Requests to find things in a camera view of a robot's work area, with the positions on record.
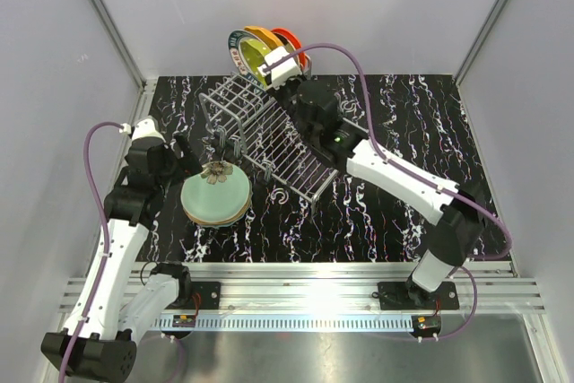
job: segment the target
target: reflective metal surface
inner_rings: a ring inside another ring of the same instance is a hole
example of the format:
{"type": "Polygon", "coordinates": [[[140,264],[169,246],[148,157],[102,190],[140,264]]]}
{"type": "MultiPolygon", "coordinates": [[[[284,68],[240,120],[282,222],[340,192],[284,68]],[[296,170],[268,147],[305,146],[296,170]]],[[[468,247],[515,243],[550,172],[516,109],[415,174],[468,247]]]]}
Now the reflective metal surface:
{"type": "MultiPolygon", "coordinates": [[[[447,319],[445,333],[461,323],[447,319]]],[[[392,334],[196,333],[183,345],[184,369],[173,383],[542,381],[518,316],[478,316],[438,343],[392,334]]],[[[138,349],[128,382],[166,381],[177,363],[176,345],[155,338],[138,349]]]]}

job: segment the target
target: gray wall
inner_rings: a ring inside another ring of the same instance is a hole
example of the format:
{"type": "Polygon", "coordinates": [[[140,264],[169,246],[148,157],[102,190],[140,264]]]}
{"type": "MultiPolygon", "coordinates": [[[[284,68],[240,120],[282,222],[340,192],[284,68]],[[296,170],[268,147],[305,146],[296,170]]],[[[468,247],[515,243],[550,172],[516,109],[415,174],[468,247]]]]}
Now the gray wall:
{"type": "MultiPolygon", "coordinates": [[[[126,120],[137,89],[87,0],[0,0],[0,16],[0,370],[37,382],[44,332],[94,247],[83,138],[126,120]]],[[[94,136],[104,191],[119,146],[116,132],[94,136]]]]}
{"type": "MultiPolygon", "coordinates": [[[[232,30],[287,27],[303,43],[350,49],[366,72],[454,73],[494,0],[105,0],[146,76],[228,74],[232,30]]],[[[314,70],[354,73],[314,51],[314,70]]]]}
{"type": "Polygon", "coordinates": [[[510,0],[461,88],[494,195],[574,379],[574,0],[510,0]]]}

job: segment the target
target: wire rack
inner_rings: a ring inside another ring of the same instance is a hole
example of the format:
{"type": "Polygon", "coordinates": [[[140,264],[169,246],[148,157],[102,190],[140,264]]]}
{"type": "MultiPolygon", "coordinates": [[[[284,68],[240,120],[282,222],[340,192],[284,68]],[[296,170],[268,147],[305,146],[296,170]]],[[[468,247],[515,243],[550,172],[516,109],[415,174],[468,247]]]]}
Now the wire rack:
{"type": "Polygon", "coordinates": [[[264,172],[310,203],[311,216],[321,194],[337,176],[326,168],[301,141],[281,109],[258,84],[232,74],[207,94],[199,95],[207,130],[221,147],[231,145],[264,172]]]}

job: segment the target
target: marble countertop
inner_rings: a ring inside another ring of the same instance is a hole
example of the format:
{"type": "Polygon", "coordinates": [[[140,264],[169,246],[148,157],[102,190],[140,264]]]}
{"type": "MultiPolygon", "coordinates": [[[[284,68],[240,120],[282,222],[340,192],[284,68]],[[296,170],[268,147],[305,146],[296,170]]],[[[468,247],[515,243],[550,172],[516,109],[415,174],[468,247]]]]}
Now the marble countertop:
{"type": "MultiPolygon", "coordinates": [[[[219,160],[211,145],[198,94],[221,76],[161,77],[150,114],[166,139],[180,132],[201,162],[219,160]]],[[[361,85],[354,75],[329,75],[347,116],[366,127],[361,85]]],[[[495,211],[483,167],[450,75],[368,75],[378,141],[429,172],[459,183],[480,182],[495,211]]],[[[347,175],[326,189],[310,216],[309,204],[275,181],[247,170],[253,204],[229,228],[197,227],[173,187],[138,260],[185,262],[401,262],[422,256],[432,229],[409,205],[347,175]]],[[[489,226],[476,245],[478,259],[499,252],[504,237],[489,226]]]]}

